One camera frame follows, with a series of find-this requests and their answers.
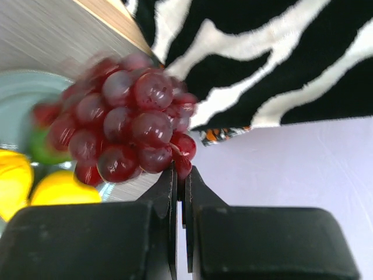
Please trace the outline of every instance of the bunch of grapes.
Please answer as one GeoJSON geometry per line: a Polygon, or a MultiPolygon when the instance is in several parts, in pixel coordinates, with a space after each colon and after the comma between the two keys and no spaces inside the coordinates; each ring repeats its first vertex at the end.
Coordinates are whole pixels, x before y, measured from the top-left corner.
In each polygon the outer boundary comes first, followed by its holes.
{"type": "Polygon", "coordinates": [[[34,124],[48,127],[45,146],[69,153],[81,182],[124,182],[172,161],[179,178],[191,172],[196,144],[185,132],[197,99],[152,65],[143,54],[105,57],[60,100],[34,106],[34,124]]]}

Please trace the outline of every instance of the green fruit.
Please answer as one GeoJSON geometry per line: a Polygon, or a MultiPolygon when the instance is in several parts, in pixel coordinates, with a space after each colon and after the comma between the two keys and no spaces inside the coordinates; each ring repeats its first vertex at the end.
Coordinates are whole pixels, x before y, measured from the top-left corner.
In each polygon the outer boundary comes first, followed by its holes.
{"type": "Polygon", "coordinates": [[[71,160],[68,152],[51,151],[45,145],[48,130],[34,130],[30,138],[30,153],[32,161],[44,165],[57,165],[71,160]]]}

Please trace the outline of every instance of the white stripe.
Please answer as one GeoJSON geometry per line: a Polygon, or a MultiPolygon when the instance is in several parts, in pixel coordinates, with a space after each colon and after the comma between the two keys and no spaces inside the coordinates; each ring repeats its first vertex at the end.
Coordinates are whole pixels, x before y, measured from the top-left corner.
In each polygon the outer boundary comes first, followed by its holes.
{"type": "Polygon", "coordinates": [[[156,2],[156,36],[152,51],[165,63],[172,41],[180,32],[189,13],[192,0],[167,0],[156,2]]]}
{"type": "Polygon", "coordinates": [[[344,74],[360,61],[373,56],[373,20],[366,23],[359,31],[353,44],[339,60],[328,67],[322,75],[302,89],[278,94],[264,103],[252,119],[252,127],[276,127],[289,110],[323,96],[337,84],[344,74]]]}
{"type": "Polygon", "coordinates": [[[126,6],[128,12],[131,16],[135,17],[136,12],[138,11],[139,0],[129,0],[126,6]]]}
{"type": "Polygon", "coordinates": [[[210,20],[205,20],[185,56],[167,68],[170,74],[185,79],[190,69],[209,54],[251,60],[271,49],[272,53],[267,63],[252,76],[230,87],[214,87],[191,118],[191,128],[206,124],[216,113],[235,105],[244,92],[286,60],[298,45],[303,31],[329,1],[300,0],[264,26],[239,35],[225,34],[210,20]]]}

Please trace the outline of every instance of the zebra print fabric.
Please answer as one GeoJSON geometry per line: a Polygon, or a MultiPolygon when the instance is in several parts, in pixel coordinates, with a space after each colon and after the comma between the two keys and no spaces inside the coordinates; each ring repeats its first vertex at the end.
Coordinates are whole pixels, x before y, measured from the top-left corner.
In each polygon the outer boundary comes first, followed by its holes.
{"type": "Polygon", "coordinates": [[[371,0],[124,3],[198,96],[193,130],[373,115],[371,0]]]}

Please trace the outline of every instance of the yellow lemon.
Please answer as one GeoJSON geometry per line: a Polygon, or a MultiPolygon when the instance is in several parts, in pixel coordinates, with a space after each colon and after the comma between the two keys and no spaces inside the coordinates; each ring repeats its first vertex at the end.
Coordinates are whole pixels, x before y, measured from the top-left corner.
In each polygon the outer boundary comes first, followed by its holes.
{"type": "Polygon", "coordinates": [[[84,204],[101,202],[98,191],[75,179],[71,171],[56,171],[43,178],[32,195],[30,205],[84,204]]]}
{"type": "Polygon", "coordinates": [[[7,222],[27,206],[34,172],[25,155],[0,149],[0,216],[7,222]]]}

